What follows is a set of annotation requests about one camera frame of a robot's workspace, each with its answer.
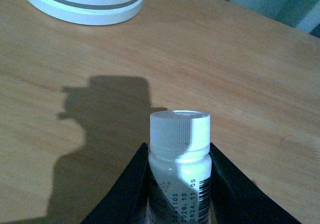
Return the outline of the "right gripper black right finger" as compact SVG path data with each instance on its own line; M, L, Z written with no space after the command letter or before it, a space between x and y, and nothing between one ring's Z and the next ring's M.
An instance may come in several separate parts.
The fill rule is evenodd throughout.
M213 143L211 201L218 224L299 224L267 196Z

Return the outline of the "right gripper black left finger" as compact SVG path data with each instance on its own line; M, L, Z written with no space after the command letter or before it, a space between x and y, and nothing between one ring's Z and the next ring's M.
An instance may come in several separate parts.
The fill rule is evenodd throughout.
M143 143L83 224L144 224L149 194L148 144Z

